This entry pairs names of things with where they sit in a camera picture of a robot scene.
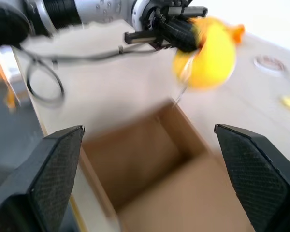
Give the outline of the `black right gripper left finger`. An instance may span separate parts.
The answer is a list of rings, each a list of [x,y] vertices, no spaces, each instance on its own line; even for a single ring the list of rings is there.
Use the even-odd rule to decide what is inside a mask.
[[[0,186],[0,232],[59,232],[74,186],[85,129],[42,138]]]

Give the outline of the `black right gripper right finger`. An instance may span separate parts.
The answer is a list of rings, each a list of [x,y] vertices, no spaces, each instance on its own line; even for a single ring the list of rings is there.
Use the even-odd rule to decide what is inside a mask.
[[[255,232],[290,232],[290,161],[263,135],[225,124],[214,132]]]

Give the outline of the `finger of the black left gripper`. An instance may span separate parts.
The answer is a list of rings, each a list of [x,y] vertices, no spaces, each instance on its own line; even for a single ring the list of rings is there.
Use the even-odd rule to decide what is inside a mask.
[[[197,27],[185,20],[172,19],[159,23],[159,35],[163,37],[193,36]]]
[[[199,40],[197,37],[170,37],[170,44],[173,48],[177,48],[182,52],[193,52],[199,48]]]

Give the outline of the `yellow duck toy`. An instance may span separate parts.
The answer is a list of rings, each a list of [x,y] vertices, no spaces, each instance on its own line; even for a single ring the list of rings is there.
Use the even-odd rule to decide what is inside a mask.
[[[188,89],[207,90],[224,84],[236,65],[236,48],[245,33],[243,24],[231,25],[214,17],[189,18],[197,50],[177,50],[173,71],[182,90],[178,103]]]

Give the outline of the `white tape roll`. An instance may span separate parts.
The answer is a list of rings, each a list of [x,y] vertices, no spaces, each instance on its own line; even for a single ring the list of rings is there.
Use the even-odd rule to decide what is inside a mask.
[[[285,65],[280,60],[266,55],[256,56],[254,65],[264,71],[283,72],[286,70]]]

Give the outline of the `brown cardboard box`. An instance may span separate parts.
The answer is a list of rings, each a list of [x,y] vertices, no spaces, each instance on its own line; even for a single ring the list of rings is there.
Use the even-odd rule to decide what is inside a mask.
[[[172,100],[84,140],[80,165],[122,232],[255,232],[222,155]]]

